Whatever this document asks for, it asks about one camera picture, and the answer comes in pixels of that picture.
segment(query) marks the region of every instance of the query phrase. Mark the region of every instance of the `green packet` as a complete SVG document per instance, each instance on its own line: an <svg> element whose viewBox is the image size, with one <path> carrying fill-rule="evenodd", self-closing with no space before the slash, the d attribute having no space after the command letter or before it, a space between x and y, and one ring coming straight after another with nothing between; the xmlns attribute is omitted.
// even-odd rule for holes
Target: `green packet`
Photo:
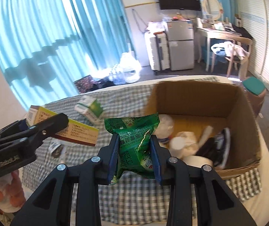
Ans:
<svg viewBox="0 0 269 226"><path fill-rule="evenodd" d="M111 184L115 184L124 171L154 178L149 139L159 125L158 113L142 117L104 119L104 124L108 132L120 136L117 171Z"/></svg>

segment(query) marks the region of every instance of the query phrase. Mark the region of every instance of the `green and white box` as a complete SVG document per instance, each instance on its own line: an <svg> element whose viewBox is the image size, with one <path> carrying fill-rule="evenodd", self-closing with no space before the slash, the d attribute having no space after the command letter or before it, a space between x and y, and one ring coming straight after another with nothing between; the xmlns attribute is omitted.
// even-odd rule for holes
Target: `green and white box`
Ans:
<svg viewBox="0 0 269 226"><path fill-rule="evenodd" d="M83 96L75 106L75 111L84 115L93 124L100 124L103 108L96 98Z"/></svg>

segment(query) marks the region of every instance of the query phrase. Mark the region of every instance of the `open cardboard box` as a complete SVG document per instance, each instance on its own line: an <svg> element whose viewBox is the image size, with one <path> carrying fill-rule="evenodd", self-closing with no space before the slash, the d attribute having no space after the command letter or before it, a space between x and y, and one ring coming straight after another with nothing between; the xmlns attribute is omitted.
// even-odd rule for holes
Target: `open cardboard box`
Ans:
<svg viewBox="0 0 269 226"><path fill-rule="evenodd" d="M229 127L231 147L226 168L217 170L223 178L239 176L260 163L261 148L252 108L241 87L203 81L164 81L155 85L145 114L170 115L174 137L191 131L197 139L208 125L214 136Z"/></svg>

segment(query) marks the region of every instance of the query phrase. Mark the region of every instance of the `gingham tablecloth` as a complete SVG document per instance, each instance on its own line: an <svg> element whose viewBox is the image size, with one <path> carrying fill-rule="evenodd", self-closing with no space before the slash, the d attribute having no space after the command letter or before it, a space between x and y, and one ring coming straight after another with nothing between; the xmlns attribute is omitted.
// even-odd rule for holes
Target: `gingham tablecloth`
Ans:
<svg viewBox="0 0 269 226"><path fill-rule="evenodd" d="M89 95L97 98L101 103L106 113L105 118L138 117L144 115L144 106L152 89L153 85L142 85ZM47 104L46 108L57 113L63 112L71 119L91 125L84 116L74 111L80 98L81 96L66 98ZM64 162L68 166L83 163L97 155L101 147L109 144L111 134L104 129L104 124L98 128L100 133L95 147L78 144L66 146ZM22 182L33 191L61 162L60 158L53 158L48 151L48 147L54 142L62 141L53 138L46 139L36 151L37 160L23 169ZM248 200L261 191L257 168L237 178L226 180L226 183L241 201ZM77 184L74 186L72 210L75 210L76 195ZM192 197L193 217L196 217L194 193ZM101 219L115 224L130 225L166 221L169 199L169 186L160 187L154 179L145 179L132 172L125 172L115 185L99 186Z"/></svg>

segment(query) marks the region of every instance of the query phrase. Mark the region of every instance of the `metal rivet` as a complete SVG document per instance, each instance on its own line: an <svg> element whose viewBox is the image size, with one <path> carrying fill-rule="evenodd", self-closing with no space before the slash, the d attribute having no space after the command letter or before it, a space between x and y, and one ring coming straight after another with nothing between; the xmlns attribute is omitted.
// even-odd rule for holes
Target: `metal rivet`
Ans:
<svg viewBox="0 0 269 226"><path fill-rule="evenodd" d="M64 164L59 164L59 165L57 166L57 169L58 169L59 171L63 171L65 168L66 168L66 165L64 165Z"/></svg>
<svg viewBox="0 0 269 226"><path fill-rule="evenodd" d="M209 165L204 165L204 166L203 166L203 170L205 170L205 171L209 172L209 171L211 171L211 170L212 170L212 167L211 167L211 166L209 166Z"/></svg>
<svg viewBox="0 0 269 226"><path fill-rule="evenodd" d="M178 159L176 157L169 158L169 162L171 162L171 163L176 163L177 161L178 161Z"/></svg>
<svg viewBox="0 0 269 226"><path fill-rule="evenodd" d="M92 162L99 162L100 160L101 160L101 158L98 157L98 156L94 156L94 157L92 158Z"/></svg>

